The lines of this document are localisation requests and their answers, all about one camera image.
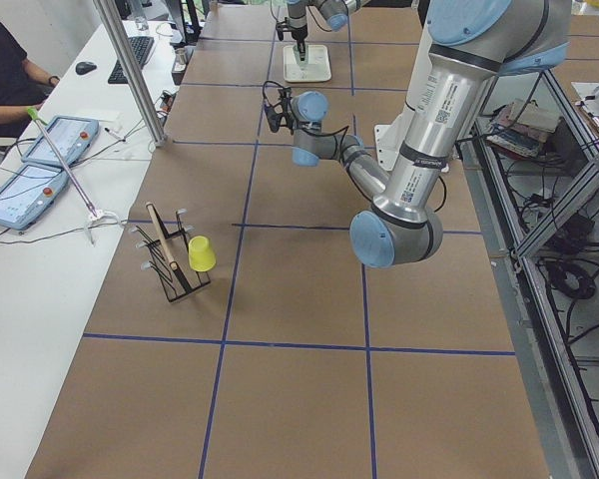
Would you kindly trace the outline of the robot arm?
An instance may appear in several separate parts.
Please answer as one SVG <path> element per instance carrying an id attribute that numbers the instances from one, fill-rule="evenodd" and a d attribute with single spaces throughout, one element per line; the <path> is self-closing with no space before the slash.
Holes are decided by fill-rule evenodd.
<path id="1" fill-rule="evenodd" d="M 336 160 L 369 198 L 369 210 L 349 228 L 360 262 L 389 267 L 438 250 L 443 228 L 428 198 L 481 87 L 493 76 L 541 72 L 563 62 L 570 19 L 567 1 L 429 2 L 424 28 L 431 69 L 389 172 L 358 137 L 322 131 L 328 109 L 322 93 L 293 96 L 280 87 L 279 101 L 264 103 L 271 131 L 291 130 L 295 164 Z"/>
<path id="2" fill-rule="evenodd" d="M 349 17 L 360 10 L 366 1 L 362 0 L 296 0 L 287 2 L 288 15 L 278 21 L 276 31 L 280 40 L 285 32 L 290 32 L 296 41 L 293 51 L 296 61 L 303 65 L 308 56 L 305 40 L 308 36 L 306 11 L 314 7 L 332 31 L 338 31 L 349 22 Z"/>

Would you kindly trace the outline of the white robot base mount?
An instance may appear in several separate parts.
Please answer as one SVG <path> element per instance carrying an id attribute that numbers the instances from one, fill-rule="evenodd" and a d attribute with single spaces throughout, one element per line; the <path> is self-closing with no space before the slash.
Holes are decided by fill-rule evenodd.
<path id="1" fill-rule="evenodd" d="M 402 112 L 391 124 L 377 124 L 373 127 L 377 161 L 387 172 L 394 168 L 413 115 L 414 109 L 405 103 Z"/>

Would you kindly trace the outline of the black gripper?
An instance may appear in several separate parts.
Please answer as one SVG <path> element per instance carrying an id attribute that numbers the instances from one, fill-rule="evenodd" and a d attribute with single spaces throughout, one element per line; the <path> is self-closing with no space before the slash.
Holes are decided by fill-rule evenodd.
<path id="1" fill-rule="evenodd" d="M 306 60 L 306 44 L 305 39 L 307 38 L 307 27 L 290 27 L 292 38 L 297 42 L 294 45 L 294 55 L 297 64 L 305 62 Z"/>
<path id="2" fill-rule="evenodd" d="M 272 104 L 266 94 L 263 94 L 264 112 L 272 132 L 278 132 L 280 128 L 293 130 L 292 113 L 292 90 L 279 89 L 279 101 Z"/>

